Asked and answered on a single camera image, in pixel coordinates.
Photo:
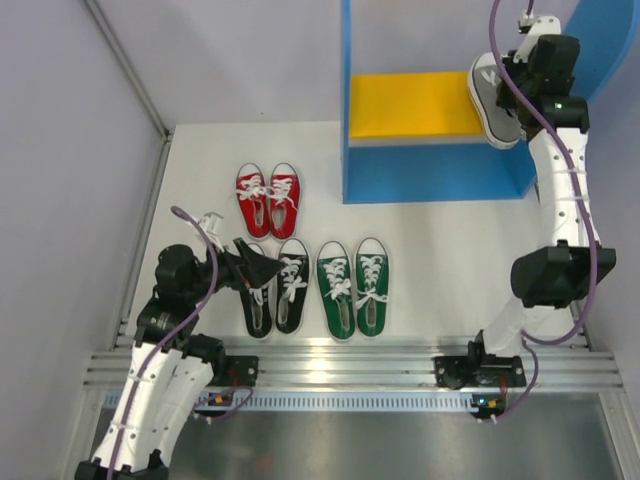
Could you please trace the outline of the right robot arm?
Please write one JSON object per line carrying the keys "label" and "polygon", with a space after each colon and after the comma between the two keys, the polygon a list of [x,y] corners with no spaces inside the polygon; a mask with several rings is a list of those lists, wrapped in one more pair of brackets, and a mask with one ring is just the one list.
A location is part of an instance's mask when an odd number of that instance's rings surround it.
{"label": "right robot arm", "polygon": [[519,358],[524,340],[554,309],[584,303],[565,342],[585,324],[598,283],[614,268],[590,215],[585,153],[590,128],[588,105],[574,96],[577,38],[529,33],[502,57],[480,56],[468,75],[468,90],[489,143],[501,149],[525,139],[533,158],[541,208],[537,250],[512,265],[512,298],[498,318],[468,345],[464,368],[469,389],[490,396],[503,384],[525,383]]}

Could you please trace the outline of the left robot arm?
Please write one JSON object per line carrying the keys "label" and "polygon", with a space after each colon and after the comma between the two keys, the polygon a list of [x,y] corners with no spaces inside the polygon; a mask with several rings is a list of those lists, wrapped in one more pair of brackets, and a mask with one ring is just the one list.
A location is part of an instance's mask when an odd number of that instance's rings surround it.
{"label": "left robot arm", "polygon": [[183,244],[158,256],[156,284],[142,309],[131,361],[115,413],[91,459],[79,463],[77,479],[166,479],[177,440],[199,395],[214,397],[235,376],[221,340],[195,334],[199,313],[224,288],[240,293],[265,287],[283,262],[252,249],[208,245],[197,259]]}

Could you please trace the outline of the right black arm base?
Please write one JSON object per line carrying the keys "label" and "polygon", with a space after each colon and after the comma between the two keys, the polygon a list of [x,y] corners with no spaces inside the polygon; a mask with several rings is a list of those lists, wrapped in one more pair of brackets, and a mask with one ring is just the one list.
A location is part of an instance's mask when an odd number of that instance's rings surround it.
{"label": "right black arm base", "polygon": [[519,356],[489,355],[481,360],[470,355],[439,356],[434,359],[436,384],[441,388],[508,388],[527,385],[524,367]]}

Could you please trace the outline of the green sneaker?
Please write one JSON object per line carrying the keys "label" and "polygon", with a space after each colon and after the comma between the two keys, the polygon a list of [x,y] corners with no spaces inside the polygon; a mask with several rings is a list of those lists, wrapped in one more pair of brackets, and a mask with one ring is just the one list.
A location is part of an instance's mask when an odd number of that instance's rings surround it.
{"label": "green sneaker", "polygon": [[328,241],[321,247],[316,272],[329,334],[338,341],[347,341],[355,332],[355,318],[351,263],[340,242]]}
{"label": "green sneaker", "polygon": [[373,237],[362,240],[355,267],[357,326],[363,335],[373,338],[384,330],[389,302],[389,255],[382,242]]}

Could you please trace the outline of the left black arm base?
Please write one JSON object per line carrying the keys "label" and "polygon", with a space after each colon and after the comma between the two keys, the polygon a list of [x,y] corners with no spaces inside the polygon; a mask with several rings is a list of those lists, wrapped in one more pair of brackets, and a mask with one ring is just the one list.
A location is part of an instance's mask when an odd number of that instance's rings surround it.
{"label": "left black arm base", "polygon": [[215,387],[254,387],[259,374],[259,357],[231,355],[213,368],[214,376],[210,386]]}

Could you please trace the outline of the black sneaker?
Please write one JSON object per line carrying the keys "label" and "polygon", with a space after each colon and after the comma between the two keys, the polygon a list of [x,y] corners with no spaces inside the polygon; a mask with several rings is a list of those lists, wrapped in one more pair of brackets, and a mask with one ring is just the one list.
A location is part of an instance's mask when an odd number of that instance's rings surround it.
{"label": "black sneaker", "polygon": [[264,340],[273,329],[269,300],[272,282],[255,287],[257,273],[253,263],[246,268],[246,273],[245,288],[239,292],[245,327],[252,338]]}
{"label": "black sneaker", "polygon": [[311,276],[309,252],[297,238],[286,240],[277,259],[283,268],[276,282],[276,327],[283,334],[294,334],[302,324]]}

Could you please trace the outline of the grey sneaker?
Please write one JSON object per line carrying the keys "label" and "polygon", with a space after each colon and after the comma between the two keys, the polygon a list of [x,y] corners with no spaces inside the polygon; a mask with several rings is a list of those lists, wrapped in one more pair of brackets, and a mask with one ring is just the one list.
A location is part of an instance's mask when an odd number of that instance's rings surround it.
{"label": "grey sneaker", "polygon": [[468,73],[468,93],[488,143],[496,149],[508,150],[520,140],[521,127],[512,113],[498,106],[500,85],[501,77],[493,54],[487,52],[477,57]]}

